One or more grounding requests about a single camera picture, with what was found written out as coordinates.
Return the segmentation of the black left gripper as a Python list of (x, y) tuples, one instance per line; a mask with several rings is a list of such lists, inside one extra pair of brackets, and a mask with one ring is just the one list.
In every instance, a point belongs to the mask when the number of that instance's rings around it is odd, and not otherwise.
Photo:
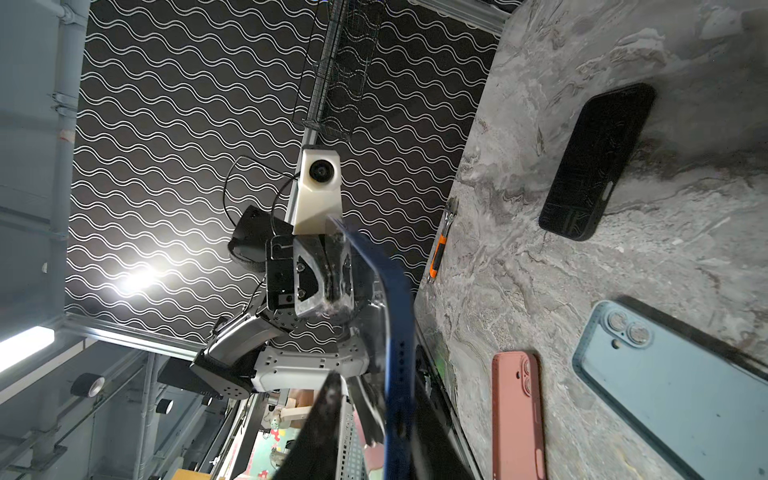
[(266, 302), (298, 317), (353, 318), (360, 312), (355, 286), (356, 235), (275, 235), (266, 241)]

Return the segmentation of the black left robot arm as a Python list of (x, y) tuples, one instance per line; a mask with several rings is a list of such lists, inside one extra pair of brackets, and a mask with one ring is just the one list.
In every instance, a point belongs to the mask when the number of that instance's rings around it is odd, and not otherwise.
[(355, 261), (330, 223), (320, 235), (295, 236), (289, 224), (256, 206), (236, 222), (232, 260), (262, 275), (253, 298), (219, 320), (191, 371), (221, 396), (244, 400), (282, 389), (317, 389), (331, 372), (365, 374), (370, 357), (350, 324)]

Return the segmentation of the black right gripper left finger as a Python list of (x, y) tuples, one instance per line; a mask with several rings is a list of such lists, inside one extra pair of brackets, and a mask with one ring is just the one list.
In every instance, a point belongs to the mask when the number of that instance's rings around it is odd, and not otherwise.
[(335, 478), (342, 400), (342, 377), (331, 372), (275, 480)]

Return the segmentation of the black smartphone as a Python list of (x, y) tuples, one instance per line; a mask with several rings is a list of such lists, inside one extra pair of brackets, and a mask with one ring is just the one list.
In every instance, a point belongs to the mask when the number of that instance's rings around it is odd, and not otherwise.
[(352, 403), (369, 446), (383, 448), (383, 479), (411, 477), (415, 408), (415, 317), (400, 264), (343, 221), (326, 222), (337, 318), (348, 325), (368, 362), (354, 377)]

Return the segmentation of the light blue phone case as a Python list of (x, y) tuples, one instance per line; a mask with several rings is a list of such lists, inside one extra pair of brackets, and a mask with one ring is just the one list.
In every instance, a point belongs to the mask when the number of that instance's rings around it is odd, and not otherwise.
[(684, 478), (766, 478), (766, 379), (611, 300), (593, 307), (572, 367)]

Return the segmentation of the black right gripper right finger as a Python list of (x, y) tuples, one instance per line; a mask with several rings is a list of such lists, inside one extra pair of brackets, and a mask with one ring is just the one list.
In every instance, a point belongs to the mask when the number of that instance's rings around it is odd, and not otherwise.
[(415, 351), (415, 411), (413, 414), (413, 478), (473, 479), (452, 440), (447, 406), (422, 347)]

